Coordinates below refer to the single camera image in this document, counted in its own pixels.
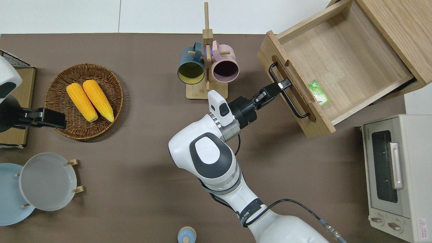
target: warning label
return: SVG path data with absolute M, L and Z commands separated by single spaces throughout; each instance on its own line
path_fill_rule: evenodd
M 419 224 L 419 237 L 421 240 L 427 240 L 428 239 L 428 228 L 426 225 L 426 219 L 425 218 L 419 218 L 418 224 Z

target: light blue plate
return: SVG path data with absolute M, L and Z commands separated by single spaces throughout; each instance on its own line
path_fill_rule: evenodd
M 35 209 L 32 205 L 22 208 L 27 202 L 19 191 L 22 166 L 0 163 L 0 226 L 16 224 L 27 218 Z

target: oven door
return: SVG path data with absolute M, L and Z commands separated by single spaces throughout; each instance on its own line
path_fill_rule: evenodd
M 399 118 L 365 124 L 370 206 L 410 218 Z

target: corn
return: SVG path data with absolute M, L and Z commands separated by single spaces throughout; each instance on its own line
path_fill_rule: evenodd
M 98 118 L 95 108 L 93 108 L 81 85 L 72 83 L 66 87 L 66 92 L 87 121 L 94 122 Z
M 83 83 L 83 88 L 99 113 L 110 122 L 114 122 L 112 107 L 98 83 L 94 80 L 87 80 Z

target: green snack bag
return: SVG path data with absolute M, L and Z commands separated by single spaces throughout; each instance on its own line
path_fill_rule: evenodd
M 317 80 L 308 83 L 308 88 L 315 96 L 315 99 L 317 99 L 320 106 L 323 106 L 330 101 L 327 95 L 324 93 L 324 90 L 321 88 L 320 84 L 317 82 Z

